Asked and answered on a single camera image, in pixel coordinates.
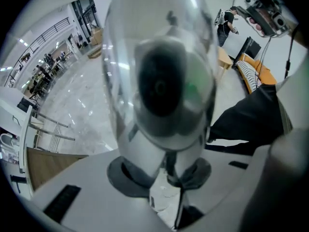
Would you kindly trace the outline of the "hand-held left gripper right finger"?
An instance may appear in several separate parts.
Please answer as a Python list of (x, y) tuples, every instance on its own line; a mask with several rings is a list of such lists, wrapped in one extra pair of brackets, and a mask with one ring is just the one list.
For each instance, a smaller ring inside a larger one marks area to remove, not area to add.
[(231, 166), (233, 161), (248, 164), (250, 156), (203, 150), (200, 162), (206, 170), (196, 170), (199, 187), (184, 191), (184, 211), (179, 229), (238, 229), (243, 205), (234, 190), (241, 185), (245, 170)]

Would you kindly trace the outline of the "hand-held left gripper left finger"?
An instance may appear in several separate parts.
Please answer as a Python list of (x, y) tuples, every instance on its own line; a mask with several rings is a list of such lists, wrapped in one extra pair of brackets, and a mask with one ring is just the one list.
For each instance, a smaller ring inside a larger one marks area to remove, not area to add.
[(32, 202), (44, 210), (66, 186), (80, 187), (61, 225), (77, 232), (172, 232), (144, 198), (130, 198), (109, 182), (112, 150), (81, 159), (37, 189)]

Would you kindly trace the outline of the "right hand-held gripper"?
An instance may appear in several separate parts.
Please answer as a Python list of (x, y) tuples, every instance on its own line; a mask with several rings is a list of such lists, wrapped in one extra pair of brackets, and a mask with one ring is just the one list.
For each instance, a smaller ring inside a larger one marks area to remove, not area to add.
[[(290, 27), (282, 15), (278, 0), (244, 0), (244, 4), (237, 7), (238, 15), (262, 38), (282, 37), (289, 33)], [(261, 26), (262, 31), (257, 31), (250, 24), (250, 17)]]

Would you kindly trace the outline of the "person's right hand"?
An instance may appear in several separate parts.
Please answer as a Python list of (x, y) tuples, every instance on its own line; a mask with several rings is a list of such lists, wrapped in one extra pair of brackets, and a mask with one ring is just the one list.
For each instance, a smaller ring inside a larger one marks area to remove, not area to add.
[(260, 26), (259, 24), (257, 24), (253, 18), (250, 17), (250, 18), (249, 18), (249, 22), (250, 22), (250, 24), (251, 24), (252, 26), (255, 27), (255, 29), (256, 29), (257, 31), (262, 31), (261, 26)]

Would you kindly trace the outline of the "black display panel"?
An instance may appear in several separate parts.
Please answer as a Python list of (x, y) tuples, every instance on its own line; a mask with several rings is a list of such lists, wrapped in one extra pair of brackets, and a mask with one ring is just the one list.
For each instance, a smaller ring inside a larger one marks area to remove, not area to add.
[(247, 37), (237, 56), (234, 58), (233, 67), (241, 59), (241, 55), (246, 54), (252, 59), (254, 59), (261, 49), (260, 44), (258, 44), (252, 37)]

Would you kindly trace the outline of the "orange sofa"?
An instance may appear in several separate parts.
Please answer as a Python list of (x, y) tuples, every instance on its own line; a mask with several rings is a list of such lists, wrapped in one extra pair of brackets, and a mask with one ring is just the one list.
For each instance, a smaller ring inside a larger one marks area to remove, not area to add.
[(258, 79), (261, 81), (262, 84), (266, 85), (277, 84), (277, 81), (271, 74), (270, 69), (264, 66), (260, 60), (254, 60), (246, 54), (241, 55), (240, 60), (245, 61), (254, 67), (254, 69), (258, 73)]

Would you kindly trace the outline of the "brown wooden cabinet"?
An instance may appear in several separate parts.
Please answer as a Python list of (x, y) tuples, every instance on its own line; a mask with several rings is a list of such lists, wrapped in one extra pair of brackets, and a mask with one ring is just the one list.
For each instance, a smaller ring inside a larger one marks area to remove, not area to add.
[(33, 191), (88, 155), (60, 154), (27, 148), (27, 167)]

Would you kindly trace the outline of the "striped blanket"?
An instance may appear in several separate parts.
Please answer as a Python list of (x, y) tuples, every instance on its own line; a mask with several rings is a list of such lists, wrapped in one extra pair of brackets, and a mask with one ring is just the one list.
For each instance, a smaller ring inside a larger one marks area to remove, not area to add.
[(261, 86), (261, 81), (258, 79), (258, 73), (252, 65), (245, 61), (238, 61), (237, 68), (246, 84), (248, 92), (251, 94)]

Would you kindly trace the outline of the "metal rack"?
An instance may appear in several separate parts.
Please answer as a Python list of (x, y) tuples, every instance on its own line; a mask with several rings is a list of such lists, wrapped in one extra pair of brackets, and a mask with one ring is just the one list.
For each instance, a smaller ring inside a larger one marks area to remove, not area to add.
[[(58, 153), (58, 146), (59, 146), (61, 139), (73, 141), (73, 142), (75, 141), (75, 138), (65, 136), (61, 133), (60, 128), (64, 127), (64, 128), (68, 129), (69, 128), (68, 125), (65, 125), (63, 123), (60, 123), (60, 122), (54, 120), (54, 119), (51, 119), (51, 118), (47, 117), (46, 115), (39, 113), (37, 111), (31, 112), (31, 114), (34, 115), (34, 118), (39, 121), (39, 122), (30, 122), (29, 125), (28, 125), (30, 128), (32, 128), (36, 131), (36, 135), (34, 137), (34, 148), (35, 149), (39, 149), (39, 150), (42, 150), (42, 151), (48, 151), (48, 152), (52, 152), (52, 153)], [(48, 121), (54, 123), (55, 124), (54, 130), (49, 131), (49, 130), (44, 129), (43, 128), (44, 122), (40, 121), (38, 119), (38, 117), (42, 117), (45, 120), (48, 120)], [(43, 140), (44, 134), (48, 135), (49, 139), (50, 139), (50, 142), (49, 142), (47, 149), (43, 148), (42, 146), (39, 146), (40, 141)]]

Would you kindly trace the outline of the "cardboard box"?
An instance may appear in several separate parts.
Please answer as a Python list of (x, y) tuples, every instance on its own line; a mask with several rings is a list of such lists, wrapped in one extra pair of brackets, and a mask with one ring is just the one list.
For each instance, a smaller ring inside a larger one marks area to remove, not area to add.
[(90, 42), (92, 45), (100, 45), (102, 43), (102, 28), (93, 28), (91, 32)]

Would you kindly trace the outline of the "black metal railing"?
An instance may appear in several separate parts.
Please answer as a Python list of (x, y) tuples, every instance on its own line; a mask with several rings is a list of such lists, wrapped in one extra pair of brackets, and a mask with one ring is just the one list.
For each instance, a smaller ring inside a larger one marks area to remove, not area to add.
[(62, 32), (64, 29), (70, 26), (69, 18), (66, 17), (56, 24), (52, 25), (46, 31), (44, 31), (39, 37), (37, 37), (30, 45), (26, 46), (26, 49), (18, 56), (15, 65), (8, 66), (5, 74), (5, 80), (1, 82), (0, 86), (6, 86), (11, 80), (16, 80), (16, 75), (21, 72), (20, 67), (24, 68), (29, 59), (38, 53), (48, 41), (50, 41), (57, 33)]

